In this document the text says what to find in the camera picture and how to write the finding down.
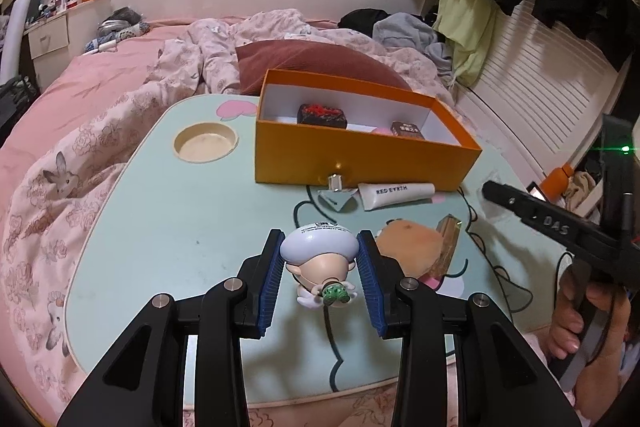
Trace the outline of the person right hand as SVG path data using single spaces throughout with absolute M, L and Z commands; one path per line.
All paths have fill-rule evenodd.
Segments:
M 548 334 L 542 344 L 551 358 L 563 360 L 580 347 L 578 335 L 584 321 L 574 309 L 576 280 L 570 269 L 562 274 Z M 608 311 L 610 328 L 600 355 L 579 374 L 573 389 L 574 409 L 585 426 L 598 421 L 628 381 L 631 365 L 639 361 L 639 348 L 630 341 L 631 304 L 626 291 L 614 286 L 589 284 L 586 297 L 596 308 Z

